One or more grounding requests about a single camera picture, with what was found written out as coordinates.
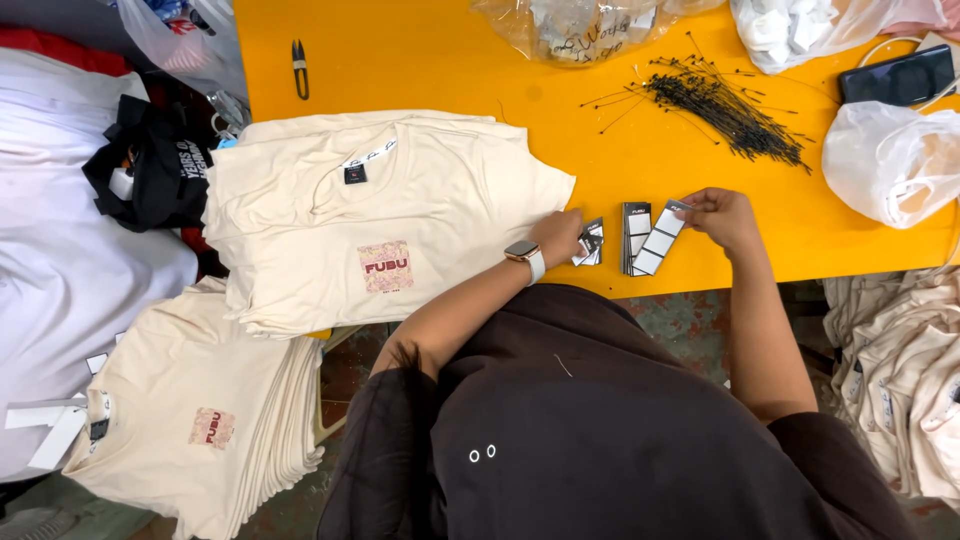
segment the woman's right hand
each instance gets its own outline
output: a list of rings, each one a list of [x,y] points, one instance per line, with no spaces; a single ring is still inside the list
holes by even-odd
[[[678,211],[686,227],[707,233],[727,258],[763,249],[750,199],[738,191],[707,187],[680,200],[694,210]]]

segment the stack of t-shirts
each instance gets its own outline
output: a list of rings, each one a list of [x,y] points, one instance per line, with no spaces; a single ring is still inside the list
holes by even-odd
[[[825,280],[835,413],[894,489],[960,510],[960,270],[929,274]]]
[[[145,309],[89,385],[89,426],[63,474],[94,494],[178,518],[175,539],[236,536],[316,470],[322,341],[254,339],[204,278]]]
[[[432,110],[254,124],[213,153],[204,234],[258,336],[405,318],[503,259],[574,178],[526,130]]]
[[[81,166],[107,143],[123,94],[146,99],[123,58],[26,29],[0,28],[0,418],[15,402],[71,398],[85,360],[158,298],[197,278],[168,231],[131,233],[100,215]],[[62,61],[36,52],[42,51]],[[50,432],[0,428],[0,482],[49,473],[27,464]]]

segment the plastic bag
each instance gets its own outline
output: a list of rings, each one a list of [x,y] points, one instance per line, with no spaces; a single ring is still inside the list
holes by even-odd
[[[824,141],[827,185],[852,209],[913,227],[960,195],[960,114],[876,101],[840,108]]]
[[[226,90],[249,103],[240,44],[233,33],[210,36],[188,20],[168,26],[142,0],[117,0],[124,28],[157,67],[200,93]]]
[[[761,13],[757,8],[770,11]],[[730,9],[750,60],[771,75],[862,45],[891,24],[944,20],[939,0],[731,0]],[[806,23],[804,34],[812,32],[813,39],[798,45],[792,41],[801,18]],[[768,47],[752,47],[760,25],[773,22],[777,26],[780,21],[787,24],[785,36]]]
[[[472,0],[527,59],[590,67],[725,0]]]

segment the black shirt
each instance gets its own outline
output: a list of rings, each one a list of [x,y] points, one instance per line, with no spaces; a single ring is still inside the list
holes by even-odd
[[[622,308],[529,287],[356,394],[318,539],[914,538],[836,419],[765,428]]]

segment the cream t-shirt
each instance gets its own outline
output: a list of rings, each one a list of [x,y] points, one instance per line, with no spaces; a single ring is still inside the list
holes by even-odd
[[[573,189],[529,154],[520,128],[334,124],[319,117],[312,135],[213,153],[204,234],[231,270],[228,317],[254,335],[402,320],[502,260]],[[348,184],[342,165],[355,160],[366,181]]]
[[[226,320],[206,278],[146,308],[89,385],[90,420],[63,474],[94,494],[178,518],[175,538],[229,540],[256,508],[316,470],[321,341],[257,340]]]

